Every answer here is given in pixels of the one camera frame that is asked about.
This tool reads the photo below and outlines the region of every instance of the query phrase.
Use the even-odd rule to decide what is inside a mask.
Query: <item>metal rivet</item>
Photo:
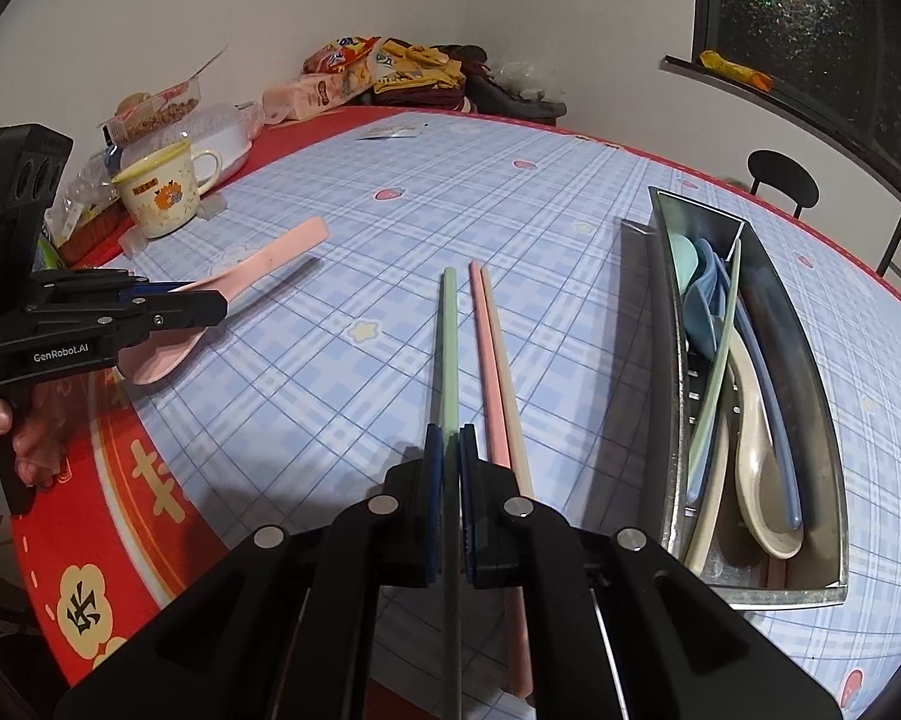
[[[276,525],[265,525],[253,534],[253,543],[260,549],[274,549],[283,543],[283,531]]]
[[[617,533],[617,543],[631,552],[639,552],[647,546],[647,536],[644,536],[643,531],[639,531],[637,528],[624,528]]]
[[[529,498],[514,497],[504,501],[504,511],[511,517],[527,517],[533,510],[534,502]]]
[[[374,514],[393,514],[400,506],[393,495],[375,495],[367,501],[367,509]]]

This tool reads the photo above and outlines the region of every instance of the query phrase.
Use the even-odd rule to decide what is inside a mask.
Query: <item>blue plaid tablecloth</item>
[[[535,494],[573,525],[636,516],[650,368],[646,261],[621,223],[647,223],[648,186],[754,225],[807,331],[836,423],[850,520],[847,602],[752,622],[860,715],[901,661],[901,303],[786,218],[625,148],[503,122],[406,113],[408,139],[361,129],[223,190],[228,210],[151,242],[127,266],[197,279],[311,215],[331,237],[231,306],[173,375],[130,388],[186,495],[223,541],[279,522],[325,525],[423,446],[435,397],[439,273],[459,276],[460,401],[483,440],[471,259],[495,282]],[[372,676],[439,702],[439,591],[385,589]],[[529,717],[501,692],[502,605],[463,596],[466,717]]]

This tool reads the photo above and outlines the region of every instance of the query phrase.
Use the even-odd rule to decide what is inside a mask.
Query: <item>ceramic mug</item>
[[[194,159],[209,154],[216,160],[202,184],[194,178]],[[113,177],[113,185],[133,221],[148,238],[160,238],[183,227],[197,214],[200,196],[220,179],[223,158],[212,148],[190,153],[190,141],[171,143],[134,162]]]

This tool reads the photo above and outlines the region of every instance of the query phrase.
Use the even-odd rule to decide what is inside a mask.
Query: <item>star print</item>
[[[360,322],[354,322],[346,331],[356,343],[365,343],[372,341],[380,335],[380,322],[367,322],[361,319]]]

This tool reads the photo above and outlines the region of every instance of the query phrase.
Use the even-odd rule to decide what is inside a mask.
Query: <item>table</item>
[[[111,371],[66,384],[87,428],[14,536],[67,677],[255,527],[327,524],[423,445],[444,266],[460,274],[461,416],[483,440],[472,258],[495,279],[535,493],[576,526],[629,524],[647,461],[651,316],[646,261],[622,251],[619,231],[649,220],[647,187],[658,186],[750,220],[807,331],[844,464],[850,591],[841,607],[750,619],[857,717],[901,661],[898,295],[801,223],[687,167],[549,128],[418,112],[388,121],[418,137],[358,140],[391,113],[345,110],[265,134],[249,166],[259,169],[223,190],[223,215],[133,262],[153,279],[194,279],[309,215],[331,230],[311,259],[245,293],[164,382],[125,386]],[[286,151],[312,145],[261,166],[281,139]],[[85,616],[90,590],[98,620]],[[371,716],[436,707],[438,603],[432,591],[383,591],[372,676],[390,690],[372,688]],[[499,690],[499,596],[467,592],[463,613],[466,716],[533,714]]]

